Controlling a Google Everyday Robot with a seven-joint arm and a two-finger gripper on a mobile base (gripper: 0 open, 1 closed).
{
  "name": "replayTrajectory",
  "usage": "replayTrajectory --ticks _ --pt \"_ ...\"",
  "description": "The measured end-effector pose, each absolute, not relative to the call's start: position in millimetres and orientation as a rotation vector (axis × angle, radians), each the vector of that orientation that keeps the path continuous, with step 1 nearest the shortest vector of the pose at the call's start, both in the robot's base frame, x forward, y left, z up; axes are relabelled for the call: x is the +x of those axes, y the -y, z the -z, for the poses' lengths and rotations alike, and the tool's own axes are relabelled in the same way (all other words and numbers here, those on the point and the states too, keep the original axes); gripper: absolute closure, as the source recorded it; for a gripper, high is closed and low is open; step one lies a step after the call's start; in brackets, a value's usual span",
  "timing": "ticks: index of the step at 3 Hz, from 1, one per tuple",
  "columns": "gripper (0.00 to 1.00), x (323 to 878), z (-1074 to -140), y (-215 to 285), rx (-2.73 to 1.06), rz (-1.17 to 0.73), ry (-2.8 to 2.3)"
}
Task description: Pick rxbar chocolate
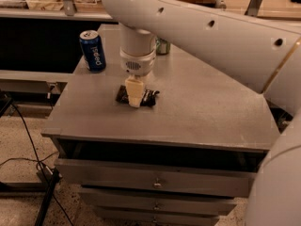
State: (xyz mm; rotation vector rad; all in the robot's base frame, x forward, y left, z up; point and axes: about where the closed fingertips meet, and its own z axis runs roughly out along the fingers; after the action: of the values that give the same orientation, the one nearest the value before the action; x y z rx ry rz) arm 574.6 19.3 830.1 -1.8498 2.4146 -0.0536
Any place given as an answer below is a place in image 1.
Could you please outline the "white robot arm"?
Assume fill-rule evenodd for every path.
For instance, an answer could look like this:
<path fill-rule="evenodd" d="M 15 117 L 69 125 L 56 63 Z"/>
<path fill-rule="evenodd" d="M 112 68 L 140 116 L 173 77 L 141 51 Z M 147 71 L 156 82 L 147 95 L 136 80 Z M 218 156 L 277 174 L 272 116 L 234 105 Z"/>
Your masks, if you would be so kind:
<path fill-rule="evenodd" d="M 301 226 L 301 31 L 176 0 L 103 0 L 130 28 L 170 41 L 292 115 L 261 163 L 245 226 Z"/>

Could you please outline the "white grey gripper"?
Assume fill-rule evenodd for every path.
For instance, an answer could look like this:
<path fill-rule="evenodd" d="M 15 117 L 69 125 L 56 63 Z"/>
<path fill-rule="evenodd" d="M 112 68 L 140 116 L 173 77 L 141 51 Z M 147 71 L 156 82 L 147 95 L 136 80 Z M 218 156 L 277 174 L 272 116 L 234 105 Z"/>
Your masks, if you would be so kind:
<path fill-rule="evenodd" d="M 121 68 L 128 74 L 131 74 L 125 80 L 129 105 L 139 108 L 144 95 L 144 83 L 139 77 L 135 76 L 146 76 L 152 71 L 155 64 L 156 52 L 152 51 L 145 56 L 131 56 L 120 50 L 119 54 Z"/>

